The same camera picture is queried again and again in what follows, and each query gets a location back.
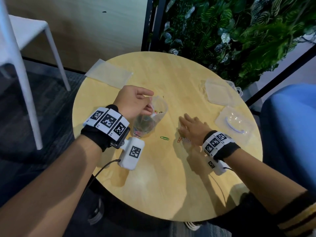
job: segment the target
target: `wristband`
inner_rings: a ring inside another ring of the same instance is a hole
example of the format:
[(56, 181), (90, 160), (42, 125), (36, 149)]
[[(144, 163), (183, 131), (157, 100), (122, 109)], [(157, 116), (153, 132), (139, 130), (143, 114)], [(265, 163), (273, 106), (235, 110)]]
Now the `wristband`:
[(130, 128), (129, 122), (118, 112), (116, 105), (99, 107), (83, 123), (81, 134), (100, 146), (102, 151), (114, 146), (120, 148)]
[(230, 156), (240, 147), (229, 135), (219, 131), (210, 131), (204, 138), (202, 148), (208, 156), (218, 161)]

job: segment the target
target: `foliage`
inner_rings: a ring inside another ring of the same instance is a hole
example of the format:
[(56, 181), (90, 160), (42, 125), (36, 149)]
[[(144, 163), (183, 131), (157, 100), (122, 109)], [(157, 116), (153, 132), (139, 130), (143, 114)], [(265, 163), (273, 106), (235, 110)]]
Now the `foliage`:
[(208, 67), (241, 88), (316, 30), (316, 0), (167, 0), (161, 51)]

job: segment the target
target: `striped sleeve cuff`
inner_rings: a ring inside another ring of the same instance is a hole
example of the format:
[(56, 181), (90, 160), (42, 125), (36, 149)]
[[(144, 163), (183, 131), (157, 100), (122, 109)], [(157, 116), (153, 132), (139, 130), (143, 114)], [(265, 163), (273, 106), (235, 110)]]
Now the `striped sleeve cuff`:
[(286, 236), (309, 236), (316, 228), (316, 197), (306, 191), (274, 215), (274, 218)]

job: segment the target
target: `white chair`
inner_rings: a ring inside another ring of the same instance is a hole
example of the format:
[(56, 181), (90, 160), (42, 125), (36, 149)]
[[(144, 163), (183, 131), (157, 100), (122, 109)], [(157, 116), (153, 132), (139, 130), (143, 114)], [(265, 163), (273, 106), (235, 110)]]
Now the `white chair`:
[(48, 42), (52, 48), (57, 66), (63, 78), (67, 91), (70, 86), (61, 63), (57, 48), (55, 46), (48, 23), (45, 21), (32, 20), (22, 17), (8, 15), (4, 0), (0, 0), (0, 72), (6, 77), (10, 76), (1, 68), (5, 63), (11, 63), (16, 69), (18, 79), (21, 85), (22, 93), (26, 103), (26, 108), (30, 118), (36, 148), (40, 150), (43, 147), (38, 124), (33, 97), (28, 82), (25, 66), (22, 60), (21, 52), (31, 40), (33, 40), (42, 31), (45, 32)]

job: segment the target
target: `blue upholstery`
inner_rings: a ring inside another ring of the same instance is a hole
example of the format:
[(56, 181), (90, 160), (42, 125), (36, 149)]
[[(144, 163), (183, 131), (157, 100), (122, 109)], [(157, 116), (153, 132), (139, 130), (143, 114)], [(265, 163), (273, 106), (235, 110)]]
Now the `blue upholstery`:
[(316, 85), (282, 88), (260, 114), (263, 162), (316, 192)]

